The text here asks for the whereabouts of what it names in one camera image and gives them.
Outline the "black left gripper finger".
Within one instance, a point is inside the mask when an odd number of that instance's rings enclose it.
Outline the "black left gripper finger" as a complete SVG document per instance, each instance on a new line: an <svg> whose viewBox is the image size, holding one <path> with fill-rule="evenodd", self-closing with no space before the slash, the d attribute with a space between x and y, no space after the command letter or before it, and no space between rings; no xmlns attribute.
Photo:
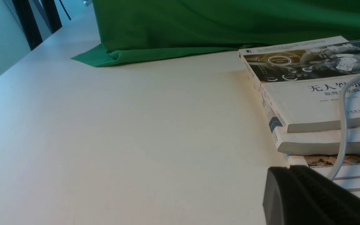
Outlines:
<svg viewBox="0 0 360 225"><path fill-rule="evenodd" d="M267 225L360 225L360 198L305 166L270 167Z"/></svg>

